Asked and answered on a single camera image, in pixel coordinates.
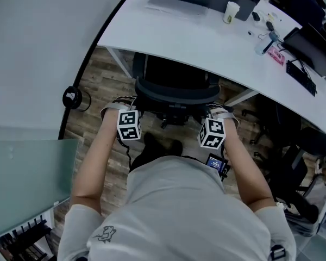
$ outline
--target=glass panel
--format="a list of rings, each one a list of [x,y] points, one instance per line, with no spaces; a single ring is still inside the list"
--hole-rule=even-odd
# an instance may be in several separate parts
[[[69,198],[78,142],[0,141],[0,234]]]

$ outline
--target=black shoe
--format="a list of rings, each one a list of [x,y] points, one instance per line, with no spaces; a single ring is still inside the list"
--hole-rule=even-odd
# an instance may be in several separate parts
[[[152,133],[145,133],[145,135],[143,136],[143,142],[145,143],[145,145],[149,145],[149,146],[158,143],[158,141],[152,135]]]
[[[161,143],[157,141],[157,139],[152,135],[152,133],[146,133],[143,136],[143,142],[145,143],[145,147],[148,146],[151,150],[161,151],[163,155],[166,152],[166,149]]]
[[[183,153],[183,144],[179,140],[173,140],[171,148],[168,150],[168,156],[181,157]]]

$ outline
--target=white t-shirt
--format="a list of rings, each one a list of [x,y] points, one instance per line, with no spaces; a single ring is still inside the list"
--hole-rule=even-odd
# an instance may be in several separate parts
[[[128,175],[123,207],[105,220],[73,205],[65,217],[58,260],[268,260],[296,244],[279,207],[253,213],[224,193],[216,169],[196,160],[162,157]]]

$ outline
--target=t-shirt logo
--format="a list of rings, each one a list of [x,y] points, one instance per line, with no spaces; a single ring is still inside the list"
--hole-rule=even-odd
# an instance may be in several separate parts
[[[112,236],[116,233],[116,229],[114,229],[113,226],[105,226],[103,229],[103,234],[101,235],[96,235],[93,238],[98,238],[98,241],[103,241],[104,244],[106,242],[111,242]]]

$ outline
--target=white desk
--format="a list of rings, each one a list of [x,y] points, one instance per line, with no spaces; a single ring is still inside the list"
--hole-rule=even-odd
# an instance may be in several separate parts
[[[223,13],[208,9],[205,15],[183,18],[171,13],[148,9],[149,0],[127,0],[110,22],[99,46],[106,47],[124,72],[130,70],[117,49],[141,52],[171,59],[240,83],[245,92],[226,102],[235,105],[258,93],[288,107],[326,132],[326,81],[309,69],[317,85],[313,97],[286,74],[284,67],[269,55],[259,56],[254,47],[264,27],[235,19],[222,21]],[[254,11],[275,13],[275,28],[283,38],[300,25],[271,4],[261,1]]]

